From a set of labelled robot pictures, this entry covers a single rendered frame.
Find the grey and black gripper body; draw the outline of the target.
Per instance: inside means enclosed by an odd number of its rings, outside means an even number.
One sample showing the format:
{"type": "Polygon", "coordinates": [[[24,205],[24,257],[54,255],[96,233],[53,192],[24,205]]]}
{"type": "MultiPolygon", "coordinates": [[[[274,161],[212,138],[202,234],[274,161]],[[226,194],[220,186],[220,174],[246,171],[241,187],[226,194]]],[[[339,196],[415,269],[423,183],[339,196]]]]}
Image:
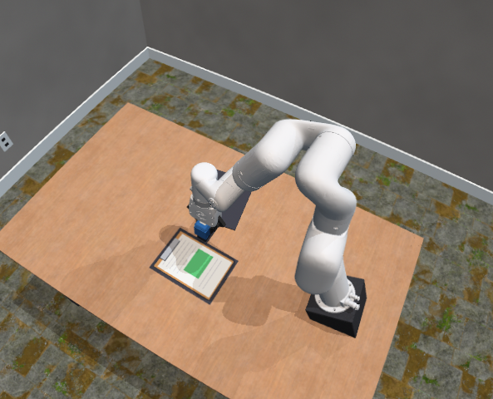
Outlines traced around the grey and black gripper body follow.
{"type": "Polygon", "coordinates": [[[192,217],[200,222],[207,224],[210,227],[215,227],[218,223],[218,217],[222,217],[222,212],[219,212],[212,207],[199,208],[193,201],[193,196],[190,196],[189,212],[192,217]],[[221,215],[220,215],[221,214],[221,215]]]}

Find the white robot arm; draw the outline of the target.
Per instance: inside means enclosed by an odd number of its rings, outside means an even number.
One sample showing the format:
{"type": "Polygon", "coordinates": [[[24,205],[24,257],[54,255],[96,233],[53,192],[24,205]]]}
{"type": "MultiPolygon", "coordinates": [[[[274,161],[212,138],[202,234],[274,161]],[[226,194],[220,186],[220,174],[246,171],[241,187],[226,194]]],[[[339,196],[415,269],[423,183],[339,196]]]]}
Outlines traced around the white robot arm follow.
{"type": "Polygon", "coordinates": [[[314,121],[277,121],[219,180],[212,164],[195,165],[190,174],[193,201],[200,208],[225,212],[245,191],[256,191],[284,173],[301,150],[306,153],[298,163],[295,182],[316,206],[298,256],[295,282],[314,294],[325,312],[358,310],[354,299],[360,297],[347,283],[343,262],[348,226],[357,205],[355,195],[338,183],[356,150],[345,128],[314,121]]]}

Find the blue self-inking stamp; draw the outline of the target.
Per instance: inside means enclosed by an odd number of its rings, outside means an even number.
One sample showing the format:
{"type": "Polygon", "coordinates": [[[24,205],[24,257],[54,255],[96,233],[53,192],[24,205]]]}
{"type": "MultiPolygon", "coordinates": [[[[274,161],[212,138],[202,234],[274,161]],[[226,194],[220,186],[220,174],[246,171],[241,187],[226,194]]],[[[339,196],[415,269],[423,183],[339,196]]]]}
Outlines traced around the blue self-inking stamp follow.
{"type": "Polygon", "coordinates": [[[196,239],[201,241],[204,244],[207,244],[214,232],[211,234],[210,233],[210,226],[207,224],[204,224],[200,222],[199,220],[196,221],[195,226],[194,226],[195,234],[197,235],[196,239]]]}

